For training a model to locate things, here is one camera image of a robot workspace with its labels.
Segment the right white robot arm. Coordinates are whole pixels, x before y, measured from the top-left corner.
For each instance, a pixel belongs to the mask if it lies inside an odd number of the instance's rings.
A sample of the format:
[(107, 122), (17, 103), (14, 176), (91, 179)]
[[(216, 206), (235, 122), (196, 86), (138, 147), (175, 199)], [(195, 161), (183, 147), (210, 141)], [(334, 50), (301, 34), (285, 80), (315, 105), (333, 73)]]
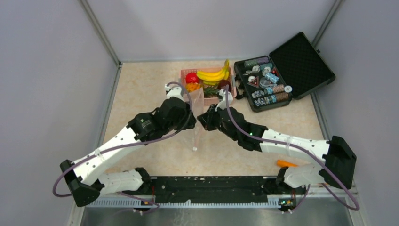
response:
[(221, 110), (211, 105), (197, 119), (205, 130), (218, 130), (245, 150), (278, 153), (306, 161), (302, 166), (280, 169), (276, 188), (282, 194), (307, 184), (352, 188), (357, 156), (342, 137), (311, 140), (290, 136), (246, 121), (233, 107)]

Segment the clear zip top bag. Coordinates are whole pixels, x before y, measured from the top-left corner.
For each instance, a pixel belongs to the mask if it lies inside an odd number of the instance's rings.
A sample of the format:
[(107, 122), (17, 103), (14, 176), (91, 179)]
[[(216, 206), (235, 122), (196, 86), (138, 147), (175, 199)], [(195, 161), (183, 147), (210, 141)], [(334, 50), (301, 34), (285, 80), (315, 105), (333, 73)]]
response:
[[(194, 118), (204, 113), (204, 92), (203, 88), (190, 93), (192, 98), (192, 110)], [(200, 147), (201, 140), (204, 136), (205, 130), (199, 121), (196, 121), (194, 129), (189, 129), (184, 132), (184, 147), (189, 151), (197, 151)]]

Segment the pink plastic basket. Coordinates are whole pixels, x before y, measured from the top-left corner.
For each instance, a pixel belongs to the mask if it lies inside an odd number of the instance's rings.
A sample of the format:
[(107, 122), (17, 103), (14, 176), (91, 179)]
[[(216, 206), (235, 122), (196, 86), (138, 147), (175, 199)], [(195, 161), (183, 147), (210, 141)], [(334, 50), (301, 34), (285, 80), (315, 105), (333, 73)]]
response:
[(236, 85), (234, 70), (225, 63), (223, 67), (182, 69), (180, 81), (188, 88), (190, 94), (202, 89), (204, 93), (204, 106), (219, 103), (218, 93), (225, 86), (229, 85), (229, 92), (236, 97)]

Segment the red apple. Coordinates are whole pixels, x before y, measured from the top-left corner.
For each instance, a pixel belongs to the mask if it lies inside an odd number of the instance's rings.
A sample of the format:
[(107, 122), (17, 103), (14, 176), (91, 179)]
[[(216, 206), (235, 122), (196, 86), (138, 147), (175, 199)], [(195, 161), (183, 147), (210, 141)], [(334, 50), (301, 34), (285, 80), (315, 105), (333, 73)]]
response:
[(185, 81), (187, 84), (188, 83), (200, 83), (200, 80), (197, 77), (197, 73), (195, 73), (195, 72), (188, 73), (185, 77)]

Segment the orange toy pineapple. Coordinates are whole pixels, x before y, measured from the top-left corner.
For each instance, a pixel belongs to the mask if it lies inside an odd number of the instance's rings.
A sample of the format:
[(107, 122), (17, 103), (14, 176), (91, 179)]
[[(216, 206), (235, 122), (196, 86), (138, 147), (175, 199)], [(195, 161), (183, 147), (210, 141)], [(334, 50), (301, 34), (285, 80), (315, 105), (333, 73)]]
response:
[(198, 89), (203, 89), (205, 98), (214, 97), (219, 92), (217, 85), (209, 86), (209, 85), (203, 85), (200, 83), (188, 83), (188, 84), (186, 84), (186, 89), (189, 93), (194, 92)]

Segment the yellow banana bunch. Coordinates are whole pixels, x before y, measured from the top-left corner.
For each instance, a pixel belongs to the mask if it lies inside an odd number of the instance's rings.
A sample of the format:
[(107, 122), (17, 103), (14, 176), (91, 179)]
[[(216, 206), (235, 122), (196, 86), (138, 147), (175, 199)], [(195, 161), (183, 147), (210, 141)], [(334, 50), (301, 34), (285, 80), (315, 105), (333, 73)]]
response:
[(204, 84), (207, 85), (218, 85), (220, 81), (227, 80), (229, 78), (230, 61), (226, 59), (224, 62), (224, 66), (217, 72), (206, 72), (206, 71), (197, 71), (197, 77), (203, 81)]

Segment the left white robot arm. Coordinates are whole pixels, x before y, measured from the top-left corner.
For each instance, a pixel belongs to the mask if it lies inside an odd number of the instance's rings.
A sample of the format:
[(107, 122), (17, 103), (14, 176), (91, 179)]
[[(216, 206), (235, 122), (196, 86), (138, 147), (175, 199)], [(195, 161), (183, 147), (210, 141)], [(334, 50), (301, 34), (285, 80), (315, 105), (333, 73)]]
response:
[(106, 171), (133, 151), (171, 137), (171, 131), (193, 129), (195, 123), (192, 102), (169, 97), (152, 112), (136, 115), (119, 133), (86, 157), (63, 161), (62, 176), (75, 204), (84, 207), (101, 196), (122, 191), (148, 193), (151, 177), (144, 168), (112, 174)]

